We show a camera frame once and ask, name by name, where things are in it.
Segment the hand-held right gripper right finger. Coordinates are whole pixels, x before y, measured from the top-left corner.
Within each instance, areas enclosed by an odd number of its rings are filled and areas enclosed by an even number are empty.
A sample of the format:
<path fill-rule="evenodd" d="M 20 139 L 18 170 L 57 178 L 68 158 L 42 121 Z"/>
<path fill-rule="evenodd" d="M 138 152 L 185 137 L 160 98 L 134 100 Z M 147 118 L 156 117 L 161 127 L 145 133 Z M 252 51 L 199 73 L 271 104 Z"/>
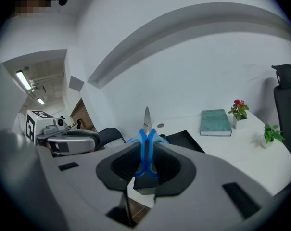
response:
<path fill-rule="evenodd" d="M 227 161 L 155 143 L 159 185 L 138 231 L 253 231 L 267 219 L 272 196 Z"/>

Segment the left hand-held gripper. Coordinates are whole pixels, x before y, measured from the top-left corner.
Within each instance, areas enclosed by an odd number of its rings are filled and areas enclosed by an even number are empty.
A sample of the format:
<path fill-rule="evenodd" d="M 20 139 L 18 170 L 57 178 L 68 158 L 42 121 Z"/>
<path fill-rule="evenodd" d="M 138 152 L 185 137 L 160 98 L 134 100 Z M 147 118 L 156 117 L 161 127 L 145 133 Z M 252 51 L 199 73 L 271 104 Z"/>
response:
<path fill-rule="evenodd" d="M 44 111 L 28 110 L 26 113 L 25 135 L 35 145 L 39 144 L 39 140 L 47 139 L 54 154 L 83 154 L 93 151 L 100 143 L 99 134 L 94 131 L 69 129 L 62 118 L 53 117 Z"/>

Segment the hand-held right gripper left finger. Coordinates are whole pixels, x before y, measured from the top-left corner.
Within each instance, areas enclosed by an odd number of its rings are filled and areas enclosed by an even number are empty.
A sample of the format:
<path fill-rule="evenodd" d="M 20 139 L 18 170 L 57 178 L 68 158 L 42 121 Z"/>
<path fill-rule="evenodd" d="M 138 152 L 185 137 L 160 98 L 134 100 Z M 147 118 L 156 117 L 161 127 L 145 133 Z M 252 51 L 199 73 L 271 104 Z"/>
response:
<path fill-rule="evenodd" d="M 48 186 L 69 231 L 131 231 L 127 186 L 139 166 L 138 142 L 98 152 L 52 157 L 38 146 Z"/>

